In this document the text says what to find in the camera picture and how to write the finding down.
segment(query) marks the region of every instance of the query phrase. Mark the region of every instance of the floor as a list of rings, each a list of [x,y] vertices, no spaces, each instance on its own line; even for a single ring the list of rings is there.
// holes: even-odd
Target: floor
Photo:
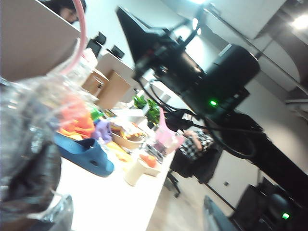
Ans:
[[[179,180],[181,194],[174,197],[175,189],[169,179],[165,181],[147,231],[203,231],[203,200],[208,195],[229,216],[232,209],[196,178]]]

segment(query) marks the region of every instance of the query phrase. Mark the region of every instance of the plaid shirt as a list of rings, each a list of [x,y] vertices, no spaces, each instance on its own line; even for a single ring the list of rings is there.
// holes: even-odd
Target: plaid shirt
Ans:
[[[195,143],[193,142],[193,137],[189,136],[186,141],[179,147],[184,155],[187,155],[192,160],[196,160],[202,156],[202,152],[205,151],[213,142],[213,138],[205,134],[201,129],[195,131],[198,140],[201,143],[202,150],[199,151]]]

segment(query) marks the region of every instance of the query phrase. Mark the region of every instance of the table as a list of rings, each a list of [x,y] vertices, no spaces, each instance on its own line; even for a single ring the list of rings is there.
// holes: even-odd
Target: table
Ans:
[[[58,193],[74,202],[74,231],[145,231],[165,182],[174,152],[164,158],[157,177],[143,174],[133,187],[115,155],[108,155],[115,170],[98,177],[62,158]]]

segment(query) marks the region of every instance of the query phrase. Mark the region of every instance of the blue slipper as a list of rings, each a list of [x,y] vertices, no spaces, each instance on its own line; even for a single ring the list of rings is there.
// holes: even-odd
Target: blue slipper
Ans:
[[[54,142],[65,159],[93,174],[107,177],[115,168],[95,139],[74,141],[60,133],[55,133]]]

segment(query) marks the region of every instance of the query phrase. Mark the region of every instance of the person's hair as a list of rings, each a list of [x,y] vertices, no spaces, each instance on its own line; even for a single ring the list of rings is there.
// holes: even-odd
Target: person's hair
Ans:
[[[62,8],[68,8],[71,10],[76,11],[73,0],[39,0],[42,4],[47,6],[57,15],[60,15],[60,10]],[[81,0],[81,4],[83,7],[84,12],[86,11],[87,4],[85,0]]]

